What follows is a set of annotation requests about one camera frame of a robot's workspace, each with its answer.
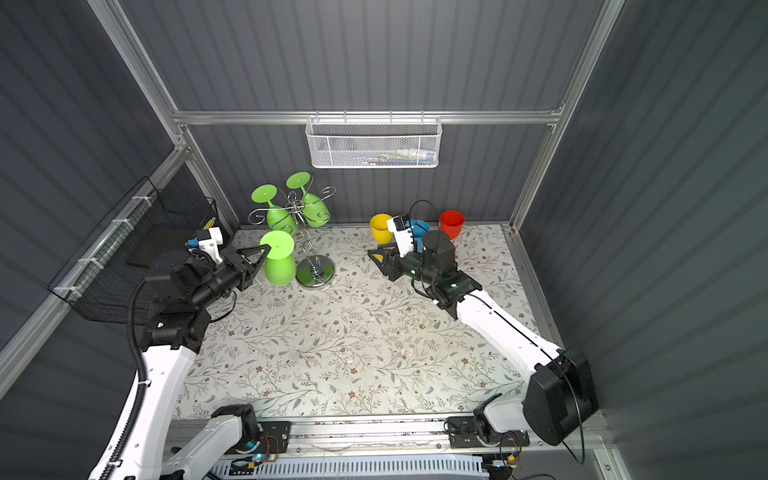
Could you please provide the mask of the yellow wine glass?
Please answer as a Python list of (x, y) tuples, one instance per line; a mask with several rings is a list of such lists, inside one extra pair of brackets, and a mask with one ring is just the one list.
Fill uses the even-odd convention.
[(370, 220), (373, 238), (380, 245), (393, 240), (393, 233), (388, 229), (388, 221), (391, 219), (392, 217), (388, 214), (377, 214)]

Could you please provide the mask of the blue wine glass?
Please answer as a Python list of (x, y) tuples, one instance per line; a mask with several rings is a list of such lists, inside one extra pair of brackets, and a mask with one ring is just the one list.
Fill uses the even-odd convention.
[(409, 220), (408, 229), (411, 231), (414, 238), (422, 238), (431, 230), (431, 227), (423, 220)]

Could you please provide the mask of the red wine glass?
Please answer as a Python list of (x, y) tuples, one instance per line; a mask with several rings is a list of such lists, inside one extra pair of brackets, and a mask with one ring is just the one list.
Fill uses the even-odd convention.
[(465, 217), (455, 210), (446, 210), (439, 217), (439, 229), (446, 233), (451, 241), (459, 237), (464, 224)]

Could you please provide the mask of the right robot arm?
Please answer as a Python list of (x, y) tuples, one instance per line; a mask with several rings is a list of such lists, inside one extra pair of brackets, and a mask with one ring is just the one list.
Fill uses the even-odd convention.
[(409, 277), (418, 294), (479, 333), (522, 375), (523, 399), (496, 394), (474, 409), (474, 429), (482, 442), (497, 444), (511, 432), (526, 430), (557, 446), (598, 410), (586, 356), (544, 339), (501, 308), (459, 269), (447, 234), (429, 231), (416, 248), (410, 233), (398, 231), (393, 242), (367, 256), (389, 280)]

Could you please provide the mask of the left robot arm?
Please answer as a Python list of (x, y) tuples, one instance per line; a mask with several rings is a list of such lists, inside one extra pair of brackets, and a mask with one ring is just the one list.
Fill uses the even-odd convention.
[(270, 246), (226, 247), (214, 260), (201, 249), (157, 256), (149, 275), (134, 288), (134, 305), (144, 287), (156, 292), (146, 325), (135, 331), (127, 315), (128, 345), (136, 375), (92, 479), (202, 479), (228, 451), (254, 452), (262, 430), (252, 406), (216, 410), (203, 431), (169, 461), (163, 459), (173, 404), (200, 352), (212, 319), (208, 307), (245, 291), (263, 266)]

